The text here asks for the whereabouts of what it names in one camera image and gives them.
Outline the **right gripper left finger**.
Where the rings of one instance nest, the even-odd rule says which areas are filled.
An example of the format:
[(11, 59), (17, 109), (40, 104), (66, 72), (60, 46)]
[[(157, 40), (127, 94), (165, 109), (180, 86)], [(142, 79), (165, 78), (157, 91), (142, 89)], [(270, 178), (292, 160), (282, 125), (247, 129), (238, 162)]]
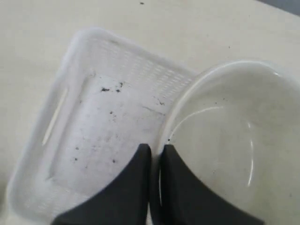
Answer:
[(121, 173), (82, 204), (58, 215), (53, 225), (144, 225), (148, 213), (151, 149), (140, 144)]

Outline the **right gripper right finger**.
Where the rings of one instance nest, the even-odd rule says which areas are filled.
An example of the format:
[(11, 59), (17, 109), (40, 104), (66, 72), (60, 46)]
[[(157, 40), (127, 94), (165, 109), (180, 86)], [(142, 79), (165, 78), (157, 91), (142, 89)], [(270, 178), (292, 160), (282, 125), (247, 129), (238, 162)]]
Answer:
[(160, 190), (166, 225), (264, 224), (210, 190), (169, 144), (164, 146), (160, 160)]

